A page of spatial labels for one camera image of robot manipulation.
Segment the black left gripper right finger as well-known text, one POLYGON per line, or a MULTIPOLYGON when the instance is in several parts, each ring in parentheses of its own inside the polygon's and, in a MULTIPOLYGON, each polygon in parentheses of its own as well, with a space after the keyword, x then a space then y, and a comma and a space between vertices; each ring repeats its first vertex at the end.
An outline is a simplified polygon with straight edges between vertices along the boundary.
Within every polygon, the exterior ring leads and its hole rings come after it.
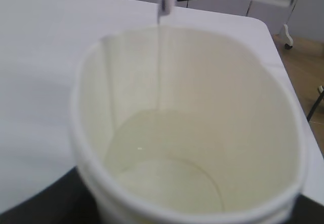
POLYGON ((295 223, 324 224, 323 205, 301 195, 295 205, 295 223))

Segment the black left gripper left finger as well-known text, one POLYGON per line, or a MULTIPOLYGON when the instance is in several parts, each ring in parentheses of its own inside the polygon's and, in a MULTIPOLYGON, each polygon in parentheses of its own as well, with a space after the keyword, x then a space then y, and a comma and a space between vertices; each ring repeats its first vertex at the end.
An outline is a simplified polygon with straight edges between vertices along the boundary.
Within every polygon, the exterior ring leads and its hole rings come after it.
POLYGON ((1 213, 1 223, 101 223, 94 198, 72 168, 55 183, 1 213))

